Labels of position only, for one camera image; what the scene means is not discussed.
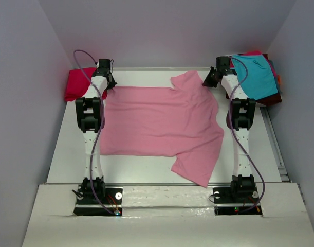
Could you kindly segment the pink t shirt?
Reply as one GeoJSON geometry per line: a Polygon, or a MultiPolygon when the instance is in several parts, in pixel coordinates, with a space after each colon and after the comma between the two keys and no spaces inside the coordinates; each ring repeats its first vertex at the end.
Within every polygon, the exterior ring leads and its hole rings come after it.
{"type": "Polygon", "coordinates": [[[119,86],[108,93],[100,152],[174,157],[174,173],[207,187],[224,138],[218,102],[195,70],[170,81],[171,87],[119,86]]]}

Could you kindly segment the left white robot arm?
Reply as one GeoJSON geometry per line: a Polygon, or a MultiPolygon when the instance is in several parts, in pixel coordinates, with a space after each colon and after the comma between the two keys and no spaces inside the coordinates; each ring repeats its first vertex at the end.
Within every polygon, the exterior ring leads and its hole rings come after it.
{"type": "Polygon", "coordinates": [[[85,175],[78,190],[78,198],[91,200],[102,205],[106,197],[104,175],[100,164],[100,135],[105,125],[103,93],[100,90],[102,79],[106,79],[106,90],[117,83],[112,75],[111,59],[99,59],[92,77],[79,68],[88,80],[89,86],[83,96],[75,100],[77,125],[83,133],[86,164],[85,175]]]}

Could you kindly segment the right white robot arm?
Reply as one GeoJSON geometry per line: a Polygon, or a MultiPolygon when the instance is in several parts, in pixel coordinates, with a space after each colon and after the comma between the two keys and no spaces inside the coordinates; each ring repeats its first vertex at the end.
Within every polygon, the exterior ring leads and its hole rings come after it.
{"type": "Polygon", "coordinates": [[[249,98],[241,87],[238,73],[230,65],[231,58],[216,58],[203,86],[217,87],[219,84],[229,97],[227,127],[233,138],[234,168],[229,186],[216,187],[212,196],[216,204],[241,204],[249,201],[255,191],[255,179],[249,160],[249,131],[252,127],[256,102],[249,98]]]}

